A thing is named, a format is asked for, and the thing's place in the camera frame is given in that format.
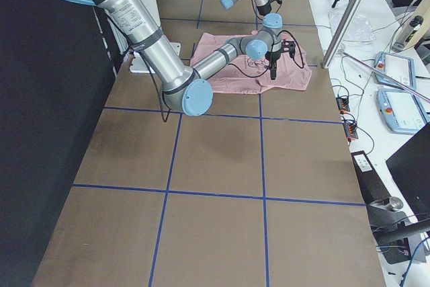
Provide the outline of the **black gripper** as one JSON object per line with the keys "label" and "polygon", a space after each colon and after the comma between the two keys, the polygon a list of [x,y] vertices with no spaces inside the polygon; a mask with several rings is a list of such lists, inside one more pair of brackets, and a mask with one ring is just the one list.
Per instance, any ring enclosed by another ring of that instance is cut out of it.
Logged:
{"label": "black gripper", "polygon": [[268,13],[271,13],[271,4],[273,2],[276,2],[279,7],[282,6],[282,0],[255,0],[255,5],[259,15],[267,15]]}
{"label": "black gripper", "polygon": [[275,80],[277,76],[277,61],[281,58],[283,53],[288,53],[290,58],[294,58],[296,54],[295,41],[282,40],[274,44],[265,54],[265,59],[271,62],[269,64],[270,79]]}

